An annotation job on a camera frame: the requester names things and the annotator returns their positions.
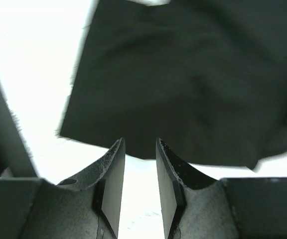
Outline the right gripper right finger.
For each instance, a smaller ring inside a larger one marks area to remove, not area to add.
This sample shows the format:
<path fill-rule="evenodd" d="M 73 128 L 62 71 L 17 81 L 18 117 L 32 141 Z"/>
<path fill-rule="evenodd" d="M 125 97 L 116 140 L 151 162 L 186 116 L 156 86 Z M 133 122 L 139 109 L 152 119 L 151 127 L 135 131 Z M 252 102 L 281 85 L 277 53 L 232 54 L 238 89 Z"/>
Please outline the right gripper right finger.
<path fill-rule="evenodd" d="M 287 239 L 287 178 L 216 180 L 161 139 L 156 167 L 167 239 Z"/>

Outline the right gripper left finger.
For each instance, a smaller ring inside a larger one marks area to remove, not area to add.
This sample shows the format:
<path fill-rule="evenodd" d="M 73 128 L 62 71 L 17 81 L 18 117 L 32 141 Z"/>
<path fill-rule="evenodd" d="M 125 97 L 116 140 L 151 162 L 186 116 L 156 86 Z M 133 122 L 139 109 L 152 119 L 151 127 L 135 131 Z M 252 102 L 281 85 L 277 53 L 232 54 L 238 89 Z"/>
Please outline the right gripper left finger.
<path fill-rule="evenodd" d="M 0 178 L 0 239 L 116 239 L 125 141 L 54 185 L 42 178 Z"/>

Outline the black t shirt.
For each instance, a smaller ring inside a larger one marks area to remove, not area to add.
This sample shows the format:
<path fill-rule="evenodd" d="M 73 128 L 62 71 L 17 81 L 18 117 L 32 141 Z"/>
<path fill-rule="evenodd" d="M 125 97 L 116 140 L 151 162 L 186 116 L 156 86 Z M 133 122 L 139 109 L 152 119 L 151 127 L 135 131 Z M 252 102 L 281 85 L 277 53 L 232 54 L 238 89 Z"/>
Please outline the black t shirt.
<path fill-rule="evenodd" d="M 101 0 L 60 136 L 253 169 L 287 152 L 287 0 Z"/>

